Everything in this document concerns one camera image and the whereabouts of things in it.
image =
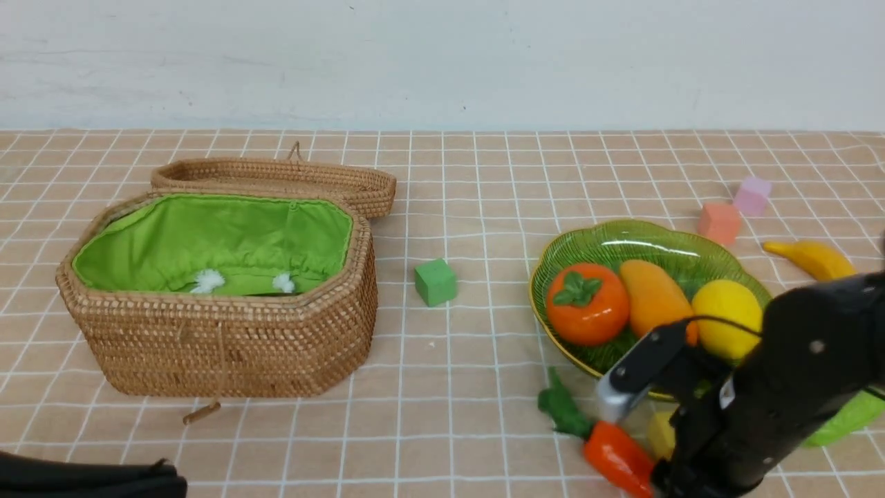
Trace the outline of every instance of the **orange toy fruit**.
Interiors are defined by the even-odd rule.
[[[618,274],[592,263],[563,268],[550,284],[546,305],[553,330],[576,346],[614,339],[630,318],[630,300]]]
[[[694,315],[679,284],[660,266],[643,260],[620,264],[620,278],[630,296],[630,327],[638,338],[661,325]],[[689,323],[686,342],[697,344],[697,322]]]

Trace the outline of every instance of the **green fabric lining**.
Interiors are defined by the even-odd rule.
[[[340,272],[353,220],[325,200],[173,194],[112,222],[73,259],[90,288],[190,292],[196,274],[215,269],[212,294],[278,292],[290,273],[296,293]]]

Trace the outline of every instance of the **yellow toy fruit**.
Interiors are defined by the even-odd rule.
[[[676,434],[670,425],[670,417],[675,410],[659,411],[649,421],[649,446],[657,460],[670,460],[676,448]]]
[[[762,249],[767,253],[787,258],[805,270],[815,280],[836,280],[852,276],[857,271],[848,258],[828,244],[816,240],[800,240],[793,243],[765,242]]]
[[[762,307],[750,289],[731,280],[713,280],[697,291],[691,301],[695,315],[725,318],[759,332],[762,329]],[[712,320],[698,321],[701,346],[718,357],[741,360],[759,342],[758,336],[750,335],[727,323]]]

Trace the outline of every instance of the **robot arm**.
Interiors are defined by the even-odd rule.
[[[618,423],[652,385],[680,404],[676,448],[652,480],[665,498],[736,498],[861,390],[885,383],[885,273],[798,288],[766,307],[761,340],[732,365],[685,341],[689,320],[646,335],[599,382]],[[712,388],[697,395],[702,383]]]

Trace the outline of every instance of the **green cube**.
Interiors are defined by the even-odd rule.
[[[415,289],[429,307],[455,299],[458,294],[458,278],[445,262],[438,259],[415,267]]]

